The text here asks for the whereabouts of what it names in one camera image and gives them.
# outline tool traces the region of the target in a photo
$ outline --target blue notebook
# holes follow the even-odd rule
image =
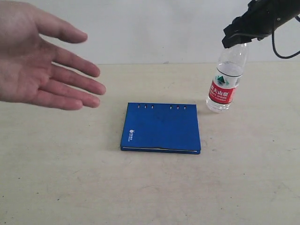
[[[121,150],[200,154],[196,105],[128,103]]]

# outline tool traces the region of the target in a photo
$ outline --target finger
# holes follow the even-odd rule
[[[100,69],[92,62],[87,61],[66,49],[51,43],[48,44],[55,52],[53,62],[76,69],[92,77],[98,77],[100,75]]]
[[[65,83],[67,85],[71,85],[74,87],[78,87],[80,89],[86,90],[96,95],[103,95],[106,92],[106,88],[101,83],[90,79],[88,77],[79,75],[78,73],[59,67],[56,65],[52,65],[52,79]]]
[[[32,105],[62,110],[79,110],[83,106],[82,101],[78,99],[57,96],[43,90],[39,90],[37,96],[28,103]]]
[[[69,43],[81,43],[87,40],[87,34],[70,23],[37,7],[32,6],[32,9],[31,16],[39,33]]]
[[[50,92],[54,95],[78,99],[84,106],[87,107],[96,108],[100,105],[99,98],[89,93],[71,88],[55,80],[50,80],[44,87],[41,87],[40,89],[46,92]]]

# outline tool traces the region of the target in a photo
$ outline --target water bottle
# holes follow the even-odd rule
[[[206,105],[210,110],[220,113],[229,109],[247,59],[247,44],[223,50],[206,99]]]

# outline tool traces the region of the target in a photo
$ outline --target binder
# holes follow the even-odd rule
[[[196,105],[128,103],[120,148],[122,151],[200,154]]]

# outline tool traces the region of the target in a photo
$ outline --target hand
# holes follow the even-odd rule
[[[0,1],[0,101],[63,110],[98,107],[100,100],[90,93],[103,95],[105,86],[87,76],[98,77],[99,68],[39,34],[73,44],[87,39],[28,3]]]

